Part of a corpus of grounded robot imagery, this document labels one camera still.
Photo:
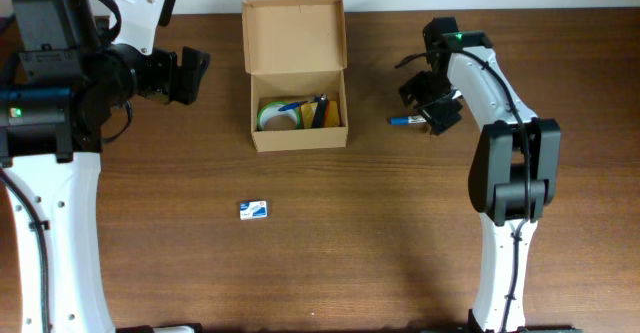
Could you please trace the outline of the blue white marker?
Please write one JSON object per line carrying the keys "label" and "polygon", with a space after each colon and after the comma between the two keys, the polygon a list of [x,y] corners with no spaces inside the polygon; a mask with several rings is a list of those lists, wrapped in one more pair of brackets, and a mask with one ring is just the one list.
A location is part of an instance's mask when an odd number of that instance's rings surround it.
{"label": "blue white marker", "polygon": [[420,115],[414,116],[405,116],[405,117],[392,117],[390,119],[391,125],[411,125],[411,124],[421,124],[426,123],[426,119]]}

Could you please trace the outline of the green tape roll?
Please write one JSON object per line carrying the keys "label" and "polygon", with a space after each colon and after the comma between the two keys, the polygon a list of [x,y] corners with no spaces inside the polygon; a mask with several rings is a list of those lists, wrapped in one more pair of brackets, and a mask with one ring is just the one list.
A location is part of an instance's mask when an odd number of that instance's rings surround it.
{"label": "green tape roll", "polygon": [[285,131],[299,129],[302,118],[298,108],[288,111],[278,111],[287,104],[283,101],[274,101],[265,105],[257,116],[257,129],[259,131]]}

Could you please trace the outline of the cardboard box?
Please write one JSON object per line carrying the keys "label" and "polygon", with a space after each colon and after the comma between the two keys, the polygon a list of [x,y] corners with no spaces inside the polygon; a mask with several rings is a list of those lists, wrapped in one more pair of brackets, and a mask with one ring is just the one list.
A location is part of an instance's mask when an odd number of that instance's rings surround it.
{"label": "cardboard box", "polygon": [[[242,3],[245,71],[251,80],[251,136],[259,152],[343,148],[348,118],[343,0],[246,0]],[[341,125],[259,131],[260,110],[325,95],[338,103]]]}

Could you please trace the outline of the yellow sticky note pad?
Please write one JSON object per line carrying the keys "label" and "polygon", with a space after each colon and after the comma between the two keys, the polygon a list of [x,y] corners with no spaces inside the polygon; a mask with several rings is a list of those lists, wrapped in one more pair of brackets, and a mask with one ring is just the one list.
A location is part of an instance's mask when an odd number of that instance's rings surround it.
{"label": "yellow sticky note pad", "polygon": [[[313,125],[313,121],[316,115],[318,103],[305,103],[300,107],[300,114],[305,129],[310,129]],[[330,100],[324,111],[324,118],[322,121],[322,128],[339,127],[341,125],[341,118],[339,113],[339,106],[336,101]]]}

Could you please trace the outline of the blue white staples box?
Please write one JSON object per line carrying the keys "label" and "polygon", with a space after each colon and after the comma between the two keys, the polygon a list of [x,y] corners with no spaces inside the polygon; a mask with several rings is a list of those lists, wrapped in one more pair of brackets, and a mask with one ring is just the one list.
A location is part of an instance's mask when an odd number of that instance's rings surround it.
{"label": "blue white staples box", "polygon": [[264,200],[247,201],[239,204],[241,220],[262,219],[268,216],[268,204]]}

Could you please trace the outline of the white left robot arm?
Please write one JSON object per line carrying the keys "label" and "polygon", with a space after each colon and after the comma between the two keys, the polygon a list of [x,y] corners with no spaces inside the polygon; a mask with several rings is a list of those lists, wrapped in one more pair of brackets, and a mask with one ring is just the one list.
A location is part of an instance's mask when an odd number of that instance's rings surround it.
{"label": "white left robot arm", "polygon": [[189,105],[207,53],[155,46],[176,0],[11,0],[21,48],[1,72],[1,181],[25,332],[111,332],[97,233],[102,133],[135,96]]}

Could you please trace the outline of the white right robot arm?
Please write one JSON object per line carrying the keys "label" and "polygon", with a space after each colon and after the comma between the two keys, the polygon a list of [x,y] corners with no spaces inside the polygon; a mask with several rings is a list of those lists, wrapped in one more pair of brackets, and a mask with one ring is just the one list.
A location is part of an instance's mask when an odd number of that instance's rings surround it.
{"label": "white right robot arm", "polygon": [[523,294],[531,240],[556,190],[561,129],[517,95],[488,36],[462,31],[455,18],[423,29],[421,58],[430,68],[399,89],[439,135],[469,108],[480,137],[468,175],[469,199],[482,229],[480,284],[464,332],[526,331]]}

